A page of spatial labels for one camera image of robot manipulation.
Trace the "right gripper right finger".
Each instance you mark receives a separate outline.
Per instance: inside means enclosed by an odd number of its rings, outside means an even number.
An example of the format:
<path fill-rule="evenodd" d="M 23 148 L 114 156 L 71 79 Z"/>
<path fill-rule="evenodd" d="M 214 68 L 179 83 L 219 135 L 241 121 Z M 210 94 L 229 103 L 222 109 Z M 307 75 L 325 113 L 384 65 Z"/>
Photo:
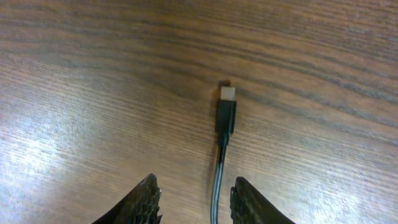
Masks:
<path fill-rule="evenodd" d="M 230 210 L 233 224 L 294 224 L 244 177 L 231 188 Z"/>

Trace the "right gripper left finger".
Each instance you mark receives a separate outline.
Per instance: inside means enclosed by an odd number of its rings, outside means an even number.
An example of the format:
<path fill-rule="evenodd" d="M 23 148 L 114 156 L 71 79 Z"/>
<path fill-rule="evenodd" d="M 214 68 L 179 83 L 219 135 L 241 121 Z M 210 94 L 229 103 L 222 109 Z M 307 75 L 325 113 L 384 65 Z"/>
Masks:
<path fill-rule="evenodd" d="M 149 174 L 93 224 L 160 224 L 160 196 L 157 177 Z"/>

